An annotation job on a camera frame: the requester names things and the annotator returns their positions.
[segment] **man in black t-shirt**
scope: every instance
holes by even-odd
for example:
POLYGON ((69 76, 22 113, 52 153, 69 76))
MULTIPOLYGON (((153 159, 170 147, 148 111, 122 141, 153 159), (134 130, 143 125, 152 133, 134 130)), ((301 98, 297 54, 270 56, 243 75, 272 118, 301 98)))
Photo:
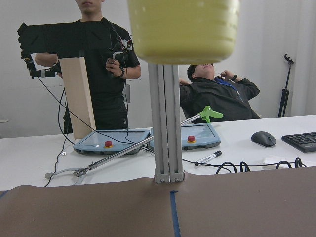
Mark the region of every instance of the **man in black t-shirt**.
MULTIPOLYGON (((112 45, 120 45, 122 42, 131 43, 128 31, 102 16, 101 6, 104 1, 76 0, 82 15, 76 24, 86 21, 103 21, 111 31, 112 45)), ((110 58, 101 50, 85 51, 84 57, 96 128, 126 129, 128 127, 127 109, 122 94, 125 80, 139 78, 141 75, 140 64, 134 50, 127 51, 127 55, 120 61, 110 58)), ((51 67, 58 61, 58 56, 38 53, 35 61, 38 65, 51 67)), ((72 133, 70 115, 67 110, 64 120, 64 132, 72 133)))

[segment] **wooden plank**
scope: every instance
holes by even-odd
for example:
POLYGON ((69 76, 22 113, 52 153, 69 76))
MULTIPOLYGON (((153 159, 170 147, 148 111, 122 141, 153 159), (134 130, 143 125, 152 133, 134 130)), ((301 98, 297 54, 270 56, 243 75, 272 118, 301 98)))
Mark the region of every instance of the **wooden plank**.
MULTIPOLYGON (((60 59, 69 110, 95 129, 88 75, 84 57, 60 59)), ((75 139, 88 135, 92 129, 70 113, 75 139)))

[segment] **man in black jacket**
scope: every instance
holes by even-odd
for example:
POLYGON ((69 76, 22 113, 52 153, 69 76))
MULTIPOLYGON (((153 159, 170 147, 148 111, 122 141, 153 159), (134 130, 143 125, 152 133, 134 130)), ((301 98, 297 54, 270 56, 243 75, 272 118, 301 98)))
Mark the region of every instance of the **man in black jacket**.
MULTIPOLYGON (((187 117, 201 112, 209 105, 221 112, 223 117, 211 118, 211 122, 259 119, 248 100, 259 94, 257 86, 246 78, 225 70, 221 77, 214 78, 213 64, 190 65, 188 78, 180 79, 180 105, 187 117)), ((194 123, 203 123, 202 119, 194 123)))

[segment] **metal rod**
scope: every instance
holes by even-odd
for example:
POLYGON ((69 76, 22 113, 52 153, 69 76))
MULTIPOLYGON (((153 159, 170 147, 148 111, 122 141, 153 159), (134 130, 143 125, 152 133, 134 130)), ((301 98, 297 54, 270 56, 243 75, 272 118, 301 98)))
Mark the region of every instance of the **metal rod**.
MULTIPOLYGON (((181 126, 183 126, 183 125, 185 125, 187 123, 190 123, 190 122, 192 122, 192 121, 194 121, 196 119, 199 119, 199 118, 201 118, 201 115, 197 114, 197 115, 195 115, 195 116, 193 116, 191 118, 188 118, 187 120, 184 120, 183 122, 181 122, 181 126)), ((138 148, 140 146, 143 146, 144 144, 152 141, 153 139, 154 139, 154 136, 150 136, 150 137, 148 137, 148 138, 146 138, 146 139, 144 139, 144 140, 142 140, 142 141, 140 141, 138 143, 135 143, 135 144, 133 144, 133 145, 131 145, 131 146, 129 146, 129 147, 127 147, 127 148, 125 148, 125 149, 123 149, 123 150, 121 150, 121 151, 119 151, 119 152, 117 152, 117 153, 115 153, 115 154, 113 154, 111 156, 109 156, 109 157, 106 157, 104 159, 101 159, 101 160, 89 165, 87 168, 76 170, 74 172, 74 176, 76 176, 76 177, 83 176, 83 175, 85 175, 87 173, 88 170, 93 170, 93 169, 95 169, 95 168, 97 168, 97 167, 99 167, 99 166, 101 166, 101 165, 103 165, 103 164, 115 159, 115 158, 121 157, 121 156, 125 155, 126 153, 128 153, 128 152, 130 152, 130 151, 132 151, 132 150, 134 150, 134 149, 136 149, 136 148, 138 148)))

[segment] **brown surface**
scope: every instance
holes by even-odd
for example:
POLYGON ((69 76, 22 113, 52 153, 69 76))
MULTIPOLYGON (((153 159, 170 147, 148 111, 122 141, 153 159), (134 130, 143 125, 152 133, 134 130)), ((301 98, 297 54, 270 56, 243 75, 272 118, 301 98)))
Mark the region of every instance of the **brown surface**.
POLYGON ((316 233, 316 167, 37 188, 0 199, 3 237, 172 237, 171 190, 182 237, 309 237, 316 233))

